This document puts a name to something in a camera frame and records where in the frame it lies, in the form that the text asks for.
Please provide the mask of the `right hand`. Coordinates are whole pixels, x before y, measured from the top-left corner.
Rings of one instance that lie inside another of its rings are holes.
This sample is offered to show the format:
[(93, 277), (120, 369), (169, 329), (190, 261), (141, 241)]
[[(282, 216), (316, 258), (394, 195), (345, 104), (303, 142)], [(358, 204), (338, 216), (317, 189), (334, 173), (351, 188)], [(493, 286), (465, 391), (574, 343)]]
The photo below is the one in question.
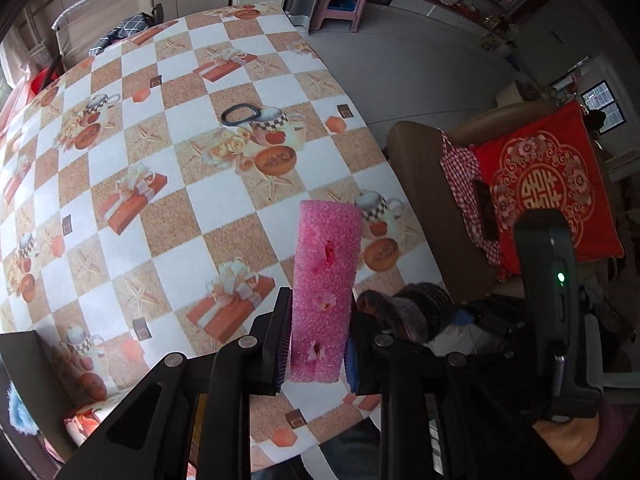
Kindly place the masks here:
[(534, 429), (567, 466), (582, 460), (597, 440), (600, 428), (599, 415), (593, 418), (572, 418), (568, 422), (534, 423)]

